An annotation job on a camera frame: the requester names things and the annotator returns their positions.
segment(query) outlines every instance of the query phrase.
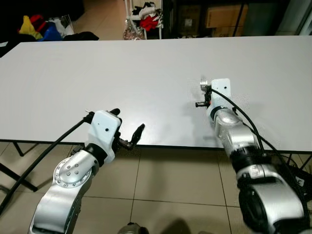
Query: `table leg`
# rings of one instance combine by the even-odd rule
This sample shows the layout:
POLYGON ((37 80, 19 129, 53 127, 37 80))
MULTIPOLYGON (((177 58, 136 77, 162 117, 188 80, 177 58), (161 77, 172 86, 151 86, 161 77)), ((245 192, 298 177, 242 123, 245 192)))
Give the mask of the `table leg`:
POLYGON ((18 143, 16 141, 13 141, 13 145, 15 146, 16 150, 18 151, 19 156, 24 157, 25 154, 21 151, 18 143))
MULTIPOLYGON (((2 163, 0 163, 0 171, 2 171, 7 176, 11 177, 12 179, 14 179, 16 181, 20 178, 20 176, 18 174, 16 174, 15 172, 13 172, 11 169, 7 168, 6 166, 4 166, 2 163)), ((38 188, 36 186, 31 184, 27 180, 24 180, 21 184, 33 192, 38 190, 38 188)))

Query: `clothes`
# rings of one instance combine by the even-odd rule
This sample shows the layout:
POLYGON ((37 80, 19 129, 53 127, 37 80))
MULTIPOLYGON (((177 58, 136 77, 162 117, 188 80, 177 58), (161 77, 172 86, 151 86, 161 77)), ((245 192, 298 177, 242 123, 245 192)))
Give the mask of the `clothes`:
POLYGON ((42 39, 39 39, 38 41, 58 41, 63 40, 62 36, 58 32, 55 23, 49 22, 48 23, 49 28, 44 33, 44 36, 42 39))
POLYGON ((49 28, 49 25, 46 21, 44 21, 42 15, 33 15, 32 17, 30 17, 30 22, 35 30, 41 35, 44 35, 45 31, 47 31, 47 29, 49 28))
POLYGON ((62 38, 67 35, 74 34, 74 30, 72 29, 71 25, 68 24, 67 27, 64 27, 60 18, 49 19, 49 22, 55 23, 55 26, 62 38))
POLYGON ((36 39, 28 34, 16 34, 14 37, 11 37, 7 45, 0 47, 0 58, 17 46, 20 42, 29 42, 36 41, 36 39))
POLYGON ((155 29, 158 25, 158 21, 153 21, 156 19, 157 16, 155 17, 146 17, 146 19, 142 19, 140 21, 140 27, 143 27, 147 32, 149 32, 151 29, 155 29))
POLYGON ((39 32, 35 31, 35 28, 31 24, 28 16, 24 16, 23 25, 20 28, 19 34, 28 34, 32 35, 36 39, 41 39, 42 35, 39 32))
POLYGON ((82 32, 67 35, 63 40, 98 40, 98 37, 91 32, 82 32))

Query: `small black object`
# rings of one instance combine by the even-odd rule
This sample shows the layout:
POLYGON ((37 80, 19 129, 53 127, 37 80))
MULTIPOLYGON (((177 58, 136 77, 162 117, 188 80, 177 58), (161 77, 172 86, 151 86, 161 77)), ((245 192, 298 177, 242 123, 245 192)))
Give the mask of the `small black object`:
POLYGON ((75 153, 79 152, 84 148, 84 145, 77 145, 71 152, 70 155, 74 155, 75 153))
POLYGON ((120 114, 120 109, 115 108, 115 109, 111 110, 110 113, 112 113, 113 115, 117 116, 117 115, 120 114))
POLYGON ((91 124, 93 117, 94 117, 94 112, 93 112, 93 111, 90 111, 90 112, 87 114, 87 116, 83 118, 83 120, 84 120, 86 123, 91 124))
POLYGON ((69 40, 98 40, 99 37, 94 35, 91 32, 82 32, 82 33, 76 33, 73 35, 67 35, 64 37, 63 41, 69 41, 69 40))
POLYGON ((131 141, 128 142, 127 140, 123 140, 119 138, 118 144, 122 146, 123 148, 126 148, 127 150, 131 150, 135 147, 135 145, 138 143, 138 141, 141 139, 142 132, 145 128, 145 124, 141 124, 136 131, 133 133, 131 141))
POLYGON ((204 107, 205 106, 208 108, 210 106, 210 104, 211 104, 211 85, 209 85, 207 87, 207 91, 206 91, 204 97, 205 97, 205 101, 196 102, 195 107, 204 107))

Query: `robotic arm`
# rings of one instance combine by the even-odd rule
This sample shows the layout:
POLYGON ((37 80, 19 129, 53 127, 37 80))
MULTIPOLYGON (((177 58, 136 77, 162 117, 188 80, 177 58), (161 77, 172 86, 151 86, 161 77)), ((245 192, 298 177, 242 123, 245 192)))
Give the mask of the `robotic arm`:
POLYGON ((307 204, 261 153, 256 137, 229 103, 212 92, 217 90, 230 98, 230 80, 215 79, 211 86, 202 80, 201 89, 205 101, 197 102, 196 107, 208 107, 208 118, 232 162, 247 226, 260 233, 301 233, 308 229, 307 204))
POLYGON ((55 168, 52 185, 36 208, 29 234, 73 233, 81 199, 99 167, 112 162, 120 146, 131 150, 141 138, 144 124, 134 132, 130 142, 120 138, 122 121, 117 117, 119 113, 119 109, 92 113, 85 147, 62 160, 55 168))

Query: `beige floor tile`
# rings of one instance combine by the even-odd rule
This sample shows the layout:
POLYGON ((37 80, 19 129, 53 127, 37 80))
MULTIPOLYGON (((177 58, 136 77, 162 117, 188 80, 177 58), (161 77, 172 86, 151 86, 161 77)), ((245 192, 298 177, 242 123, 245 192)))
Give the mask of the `beige floor tile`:
POLYGON ((125 7, 117 1, 112 11, 95 31, 95 35, 99 37, 99 40, 122 40, 125 19, 125 7))
POLYGON ((229 234, 224 206, 135 200, 131 221, 151 234, 229 234))
POLYGON ((85 13, 73 22, 74 32, 95 32, 99 25, 107 18, 108 14, 114 9, 115 0, 91 1, 85 9, 85 13))
POLYGON ((251 230, 243 220, 242 212, 239 207, 227 207, 232 234, 250 234, 251 230))
MULTIPOLYGON (((4 193, 0 191, 1 201, 4 193)), ((15 192, 11 202, 1 215, 0 227, 3 234, 24 234, 28 232, 31 219, 43 194, 15 192)))
POLYGON ((230 159, 225 152, 218 152, 218 161, 222 178, 223 190, 227 206, 238 206, 238 193, 236 173, 230 159))
POLYGON ((132 200, 84 197, 74 234, 117 234, 130 220, 132 200))
POLYGON ((6 149, 6 147, 8 146, 9 142, 0 142, 0 155, 2 154, 2 152, 6 149))
POLYGON ((225 205, 216 153, 143 148, 135 198, 225 205))
POLYGON ((140 149, 120 149, 113 162, 99 169, 85 196, 133 199, 139 157, 140 149))
POLYGON ((32 150, 32 147, 36 147, 36 144, 34 143, 18 143, 18 145, 23 153, 32 150))
MULTIPOLYGON (((0 162, 18 175, 21 175, 47 147, 47 144, 40 144, 24 157, 20 157, 14 145, 10 143, 1 155, 0 162)), ((56 146, 26 178, 29 182, 40 188, 38 190, 39 193, 45 193, 47 191, 52 183, 52 174, 55 167, 63 158, 68 156, 71 148, 71 145, 56 146)), ((0 173, 0 181, 7 188, 11 188, 15 183, 12 178, 3 173, 0 173)), ((18 188, 18 191, 30 192, 30 190, 22 185, 18 188)))

